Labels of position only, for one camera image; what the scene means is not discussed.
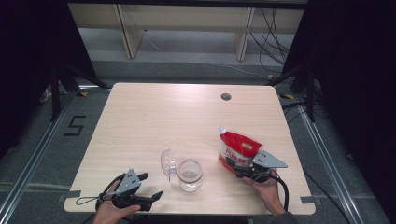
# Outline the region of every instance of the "floor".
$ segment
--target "floor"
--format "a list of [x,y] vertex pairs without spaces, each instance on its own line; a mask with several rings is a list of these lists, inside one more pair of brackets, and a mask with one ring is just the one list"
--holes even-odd
[[[274,71],[282,68],[282,64],[268,54],[261,54],[251,36],[245,59],[238,62],[231,34],[147,31],[136,58],[128,60],[118,30],[80,29],[80,33],[98,76],[110,83],[150,81],[150,78],[156,80],[157,74],[166,77],[190,71],[199,74],[194,74],[192,80],[169,75],[169,80],[213,83],[221,82],[213,76],[228,76],[229,82],[264,85],[268,75],[278,76]],[[261,34],[254,36],[262,42]],[[293,35],[278,38],[289,48]],[[282,62],[279,50],[269,50]],[[131,69],[135,71],[134,77],[129,75]],[[303,95],[289,97],[291,82],[292,78],[276,86],[282,105],[304,99]],[[84,80],[79,80],[79,84],[90,85]],[[50,100],[43,101],[20,143],[0,161],[0,201],[14,202],[8,207],[9,215],[1,217],[1,223],[82,223],[89,216],[63,210],[65,194],[108,96],[108,91],[85,91],[88,97],[80,93],[62,96],[65,110],[57,123],[49,120]],[[70,119],[78,115],[85,116],[80,120],[84,131],[78,137],[65,137],[65,133],[74,131],[69,127]],[[327,118],[325,108],[315,104],[315,123],[310,122],[301,106],[285,109],[285,117],[317,206],[314,215],[297,216],[298,220],[301,223],[389,223],[358,167],[346,157],[347,149]],[[250,217],[254,223],[271,220],[270,216]],[[219,220],[207,222],[219,223]]]

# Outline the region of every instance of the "wrist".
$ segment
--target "wrist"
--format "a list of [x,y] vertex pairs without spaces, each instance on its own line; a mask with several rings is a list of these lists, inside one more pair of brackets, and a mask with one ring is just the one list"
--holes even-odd
[[273,203],[269,206],[267,205],[267,208],[274,217],[279,217],[286,213],[286,210],[283,207],[282,203]]

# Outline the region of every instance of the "human hand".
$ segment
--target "human hand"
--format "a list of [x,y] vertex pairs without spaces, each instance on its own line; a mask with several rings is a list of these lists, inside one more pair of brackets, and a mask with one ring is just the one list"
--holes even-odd
[[[114,191],[120,181],[116,181],[110,188],[109,192]],[[105,200],[101,203],[96,211],[93,224],[117,224],[123,217],[129,216],[140,210],[140,205],[131,205],[126,208],[118,208],[109,200],[111,196],[105,196]]]
[[[277,176],[276,169],[271,172],[271,175]],[[242,181],[246,185],[250,185],[257,190],[264,202],[265,207],[273,214],[274,217],[278,217],[286,213],[282,203],[279,199],[279,192],[277,188],[277,181],[273,178],[269,178],[263,183],[258,183],[248,177],[243,177]]]

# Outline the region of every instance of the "table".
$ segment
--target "table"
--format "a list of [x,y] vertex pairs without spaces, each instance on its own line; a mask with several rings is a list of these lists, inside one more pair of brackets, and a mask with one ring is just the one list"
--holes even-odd
[[[190,6],[190,7],[266,7],[266,8],[306,8],[308,0],[67,0],[68,3]],[[329,4],[330,0],[316,2],[316,6]]]
[[[231,95],[225,101],[220,96]],[[137,194],[150,197],[163,190],[151,214],[262,215],[269,214],[259,196],[219,161],[219,127],[245,134],[288,164],[278,169],[290,191],[290,211],[315,212],[301,197],[311,193],[291,139],[276,91],[268,86],[117,83],[93,133],[70,191],[97,196],[114,177],[133,168],[149,173]],[[202,186],[183,191],[178,179],[163,174],[161,153],[171,148],[175,159],[196,159],[204,167]],[[283,189],[279,187],[283,202]],[[95,203],[76,205],[68,212],[93,212]]]

